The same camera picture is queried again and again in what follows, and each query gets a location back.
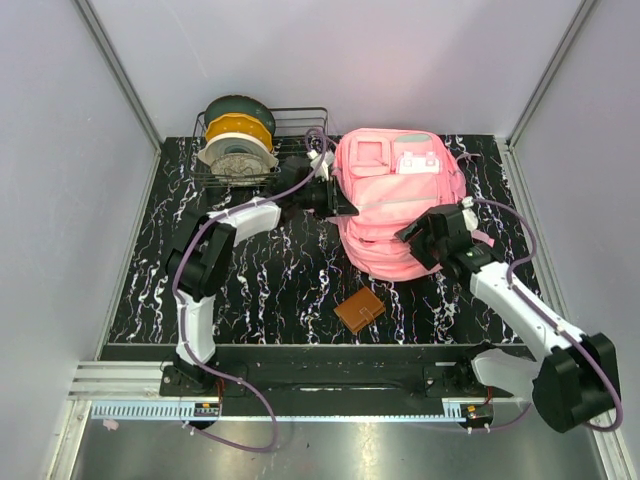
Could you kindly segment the pink student backpack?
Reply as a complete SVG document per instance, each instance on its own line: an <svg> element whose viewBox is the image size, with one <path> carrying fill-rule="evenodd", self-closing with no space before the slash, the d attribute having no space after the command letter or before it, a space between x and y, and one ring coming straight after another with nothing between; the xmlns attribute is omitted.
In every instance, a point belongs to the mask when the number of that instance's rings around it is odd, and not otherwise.
<svg viewBox="0 0 640 480"><path fill-rule="evenodd" d="M426 210L467 196L466 178L435 133L361 128L338 143L332 175L356 216L335 220L352 265L390 282L415 280L440 270L424 267L396 233Z"/></svg>

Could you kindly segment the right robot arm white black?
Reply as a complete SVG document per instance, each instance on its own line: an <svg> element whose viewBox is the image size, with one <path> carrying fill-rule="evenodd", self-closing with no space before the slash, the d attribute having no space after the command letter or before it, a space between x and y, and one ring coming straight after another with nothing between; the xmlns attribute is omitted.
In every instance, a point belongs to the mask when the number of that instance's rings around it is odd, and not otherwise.
<svg viewBox="0 0 640 480"><path fill-rule="evenodd" d="M475 203L466 198L432 207L395 234L422 266L441 266L447 278L497 313L532 355L526 359L479 347L454 371L455 387L470 397L487 387L509 392L534 406L559 433L580 425L616 431L624 411L613 342L566 321L517 278L518 261L501 260L474 237Z"/></svg>

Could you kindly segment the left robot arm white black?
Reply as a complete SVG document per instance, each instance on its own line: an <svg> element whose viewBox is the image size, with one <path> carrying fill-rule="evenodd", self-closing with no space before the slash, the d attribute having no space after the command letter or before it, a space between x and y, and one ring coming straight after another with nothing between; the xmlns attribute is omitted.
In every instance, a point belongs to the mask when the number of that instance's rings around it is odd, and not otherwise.
<svg viewBox="0 0 640 480"><path fill-rule="evenodd" d="M215 386L213 305L225 285L234 247L277 229L300 210L321 219L352 217L334 173L335 155L312 151L286 158L261 195L226 210L195 213L181 222L163 264L177 307L179 340L173 360L181 384L196 396Z"/></svg>

